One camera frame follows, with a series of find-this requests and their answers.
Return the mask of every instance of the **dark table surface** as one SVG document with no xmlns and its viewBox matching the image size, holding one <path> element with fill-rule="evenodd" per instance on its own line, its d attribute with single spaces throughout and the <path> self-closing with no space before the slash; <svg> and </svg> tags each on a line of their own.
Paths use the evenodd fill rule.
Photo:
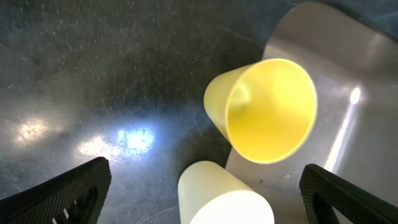
<svg viewBox="0 0 398 224">
<path fill-rule="evenodd" d="M 260 60 L 300 2 L 1 1 L 0 198 L 104 156 L 98 223 L 178 223 L 182 171 L 231 149 L 207 84 Z M 398 37 L 396 0 L 325 2 Z"/>
</svg>

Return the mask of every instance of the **black ridged surface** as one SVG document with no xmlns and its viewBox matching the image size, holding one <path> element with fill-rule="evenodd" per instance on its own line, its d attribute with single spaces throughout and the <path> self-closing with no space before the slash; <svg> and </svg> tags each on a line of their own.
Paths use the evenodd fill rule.
<svg viewBox="0 0 398 224">
<path fill-rule="evenodd" d="M 339 223 L 332 207 L 353 223 L 398 223 L 398 208 L 315 164 L 305 166 L 300 189 L 311 224 Z"/>
<path fill-rule="evenodd" d="M 1 200 L 0 223 L 52 223 L 53 218 L 58 224 L 96 223 L 110 183 L 108 160 L 98 157 L 43 184 Z M 73 210 L 74 205 L 80 208 Z M 69 219 L 63 214 L 64 208 L 70 214 Z M 78 212 L 80 219 L 72 220 L 73 212 Z"/>
</svg>

